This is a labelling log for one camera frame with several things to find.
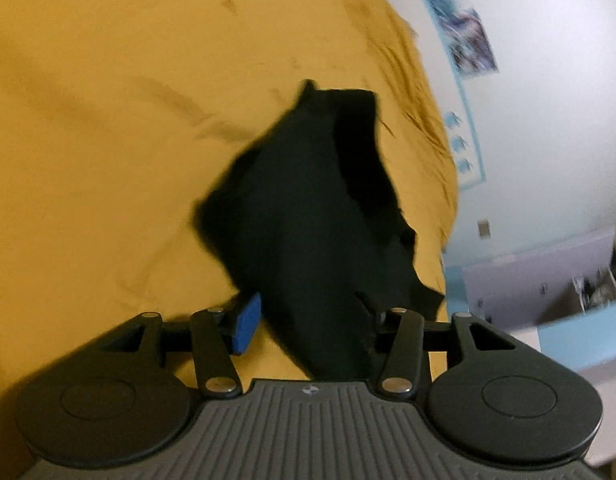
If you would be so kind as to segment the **wall socket plate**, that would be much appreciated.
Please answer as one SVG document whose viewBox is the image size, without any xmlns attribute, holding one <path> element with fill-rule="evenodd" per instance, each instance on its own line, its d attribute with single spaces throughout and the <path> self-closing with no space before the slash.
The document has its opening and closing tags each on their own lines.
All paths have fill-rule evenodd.
<svg viewBox="0 0 616 480">
<path fill-rule="evenodd" d="M 480 238 L 491 237 L 490 224 L 488 220 L 486 219 L 479 220 L 477 222 L 477 228 L 478 228 L 478 235 Z"/>
</svg>

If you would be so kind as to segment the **black garment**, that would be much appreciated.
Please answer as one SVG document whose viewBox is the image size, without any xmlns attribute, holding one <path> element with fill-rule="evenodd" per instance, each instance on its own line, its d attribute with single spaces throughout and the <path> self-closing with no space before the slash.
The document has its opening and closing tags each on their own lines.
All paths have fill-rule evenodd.
<svg viewBox="0 0 616 480">
<path fill-rule="evenodd" d="M 376 377 L 384 314 L 430 321 L 442 302 L 415 271 L 416 234 L 378 153 L 376 112 L 371 91 L 305 81 L 194 212 L 233 284 L 260 296 L 274 336 L 322 382 Z"/>
</svg>

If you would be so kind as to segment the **blue white nightstand cabinet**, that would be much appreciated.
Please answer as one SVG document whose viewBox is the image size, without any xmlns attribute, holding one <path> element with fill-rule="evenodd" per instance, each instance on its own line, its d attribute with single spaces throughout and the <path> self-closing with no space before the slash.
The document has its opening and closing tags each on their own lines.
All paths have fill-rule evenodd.
<svg viewBox="0 0 616 480">
<path fill-rule="evenodd" d="M 476 315 L 595 380 L 616 368 L 615 230 L 445 269 L 450 314 Z"/>
</svg>

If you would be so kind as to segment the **anime poster strip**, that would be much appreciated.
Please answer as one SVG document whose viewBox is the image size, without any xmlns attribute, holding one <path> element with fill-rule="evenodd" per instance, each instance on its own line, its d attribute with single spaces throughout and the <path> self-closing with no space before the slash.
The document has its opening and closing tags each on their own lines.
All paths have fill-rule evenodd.
<svg viewBox="0 0 616 480">
<path fill-rule="evenodd" d="M 464 78 L 498 70 L 482 20 L 470 0 L 428 0 L 457 72 Z"/>
</svg>

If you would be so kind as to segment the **yellow bed sheet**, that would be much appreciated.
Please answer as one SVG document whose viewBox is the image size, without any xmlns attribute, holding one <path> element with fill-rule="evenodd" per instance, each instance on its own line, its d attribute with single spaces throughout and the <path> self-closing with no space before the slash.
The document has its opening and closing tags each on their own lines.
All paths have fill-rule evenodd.
<svg viewBox="0 0 616 480">
<path fill-rule="evenodd" d="M 0 0 L 0 479 L 31 465 L 29 375 L 232 296 L 193 205 L 307 79 L 376 93 L 416 273 L 445 289 L 457 177 L 415 41 L 387 0 Z"/>
</svg>

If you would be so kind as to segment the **white blue headboard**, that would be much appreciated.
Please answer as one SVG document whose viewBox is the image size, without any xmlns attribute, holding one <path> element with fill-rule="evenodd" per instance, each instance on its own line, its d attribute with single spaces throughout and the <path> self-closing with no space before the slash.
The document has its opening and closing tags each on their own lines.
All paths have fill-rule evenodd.
<svg viewBox="0 0 616 480">
<path fill-rule="evenodd" d="M 413 32 L 430 89 L 439 107 L 460 188 L 486 180 L 472 110 L 457 67 L 442 39 L 439 20 L 429 0 L 388 0 Z"/>
</svg>

